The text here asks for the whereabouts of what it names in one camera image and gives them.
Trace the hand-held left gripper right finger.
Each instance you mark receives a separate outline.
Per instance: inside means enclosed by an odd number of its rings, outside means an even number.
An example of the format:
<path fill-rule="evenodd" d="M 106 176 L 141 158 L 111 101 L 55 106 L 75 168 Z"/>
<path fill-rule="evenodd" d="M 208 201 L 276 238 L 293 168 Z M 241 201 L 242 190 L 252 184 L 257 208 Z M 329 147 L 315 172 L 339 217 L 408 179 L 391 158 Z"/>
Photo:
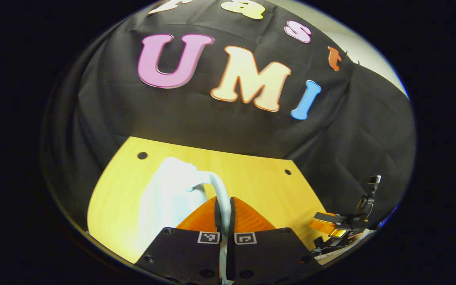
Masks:
<path fill-rule="evenodd" d="M 237 197 L 230 199 L 227 279 L 235 284 L 294 284 L 321 265 L 289 227 L 276 228 Z"/>

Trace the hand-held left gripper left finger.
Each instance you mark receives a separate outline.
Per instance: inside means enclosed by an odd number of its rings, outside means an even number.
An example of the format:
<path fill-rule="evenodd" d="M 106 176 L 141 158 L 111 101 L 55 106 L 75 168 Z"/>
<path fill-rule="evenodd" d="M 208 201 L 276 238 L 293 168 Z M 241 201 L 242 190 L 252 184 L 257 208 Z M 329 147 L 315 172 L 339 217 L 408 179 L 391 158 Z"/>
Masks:
<path fill-rule="evenodd" d="M 163 227 L 135 266 L 173 285 L 221 285 L 221 214 L 215 197 Z"/>

